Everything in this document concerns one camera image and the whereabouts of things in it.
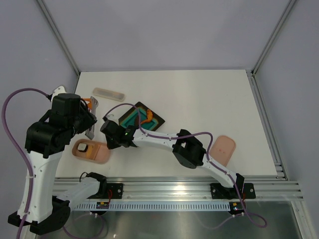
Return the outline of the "pink lunch box base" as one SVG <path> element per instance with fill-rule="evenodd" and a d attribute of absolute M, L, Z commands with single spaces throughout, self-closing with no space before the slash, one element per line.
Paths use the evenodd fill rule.
<path fill-rule="evenodd" d="M 88 149 L 86 152 L 79 152 L 77 146 L 79 143 L 86 143 Z M 80 139 L 75 142 L 72 148 L 72 154 L 80 160 L 85 160 L 97 164 L 106 163 L 111 157 L 111 151 L 107 148 L 107 145 L 102 142 Z"/>

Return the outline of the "pink lunch box lid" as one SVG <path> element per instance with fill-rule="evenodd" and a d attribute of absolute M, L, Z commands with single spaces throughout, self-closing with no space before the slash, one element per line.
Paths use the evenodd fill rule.
<path fill-rule="evenodd" d="M 227 166 L 236 149 L 236 142 L 228 136 L 221 135 L 214 142 L 209 155 L 223 166 Z"/>

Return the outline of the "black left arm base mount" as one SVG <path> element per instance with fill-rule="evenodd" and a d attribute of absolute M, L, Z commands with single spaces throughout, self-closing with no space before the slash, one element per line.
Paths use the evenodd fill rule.
<path fill-rule="evenodd" d="M 89 199 L 122 199 L 123 187 L 122 183 L 107 183 L 101 186 L 99 191 L 90 196 Z"/>

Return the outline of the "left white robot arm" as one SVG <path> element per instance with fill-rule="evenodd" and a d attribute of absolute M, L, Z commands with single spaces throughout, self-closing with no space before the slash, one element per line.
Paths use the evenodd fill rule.
<path fill-rule="evenodd" d="M 23 200 L 8 223 L 19 228 L 29 226 L 36 235 L 61 229 L 71 211 L 91 196 L 103 198 L 108 192 L 106 178 L 89 173 L 68 191 L 53 196 L 57 166 L 65 146 L 74 135 L 96 123 L 96 118 L 81 99 L 53 102 L 52 107 L 27 130 L 25 149 L 28 175 Z"/>

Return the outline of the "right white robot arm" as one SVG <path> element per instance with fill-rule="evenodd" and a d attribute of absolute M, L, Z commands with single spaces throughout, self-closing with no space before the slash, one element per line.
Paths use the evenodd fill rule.
<path fill-rule="evenodd" d="M 215 190 L 226 199 L 236 198 L 244 191 L 245 178 L 217 162 L 196 138 L 203 134 L 212 137 L 211 133 L 191 134 L 185 129 L 181 129 L 178 133 L 159 133 L 134 125 L 124 128 L 109 119 L 102 124 L 100 132 L 104 134 L 109 149 L 119 147 L 164 149 L 173 153 L 183 167 L 205 169 L 218 181 Z"/>

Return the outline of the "orange fried shrimp piece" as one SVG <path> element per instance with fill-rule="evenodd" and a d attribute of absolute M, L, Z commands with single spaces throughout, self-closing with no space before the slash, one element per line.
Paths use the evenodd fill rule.
<path fill-rule="evenodd" d="M 82 98 L 86 102 L 86 104 L 91 104 L 91 99 L 90 98 Z"/>

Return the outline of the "metal food tongs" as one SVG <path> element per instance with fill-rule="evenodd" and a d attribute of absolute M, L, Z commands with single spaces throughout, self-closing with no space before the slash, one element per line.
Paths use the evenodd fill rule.
<path fill-rule="evenodd" d="M 90 140 L 93 140 L 93 138 L 95 136 L 95 133 L 94 133 L 94 131 L 95 131 L 95 123 L 97 122 L 96 110 L 97 110 L 97 107 L 98 107 L 99 103 L 93 96 L 91 96 L 90 99 L 91 99 L 91 104 L 87 105 L 88 106 L 88 111 L 90 113 L 91 118 L 94 119 L 95 122 L 92 123 L 92 125 L 85 131 L 85 135 Z"/>

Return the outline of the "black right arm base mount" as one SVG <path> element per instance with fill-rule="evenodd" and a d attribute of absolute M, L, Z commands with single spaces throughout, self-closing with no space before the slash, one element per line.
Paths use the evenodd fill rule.
<path fill-rule="evenodd" d="M 254 185 L 252 183 L 244 183 L 238 187 L 241 199 L 256 199 Z M 239 199 L 235 187 L 225 188 L 219 183 L 211 183 L 210 191 L 212 199 Z"/>

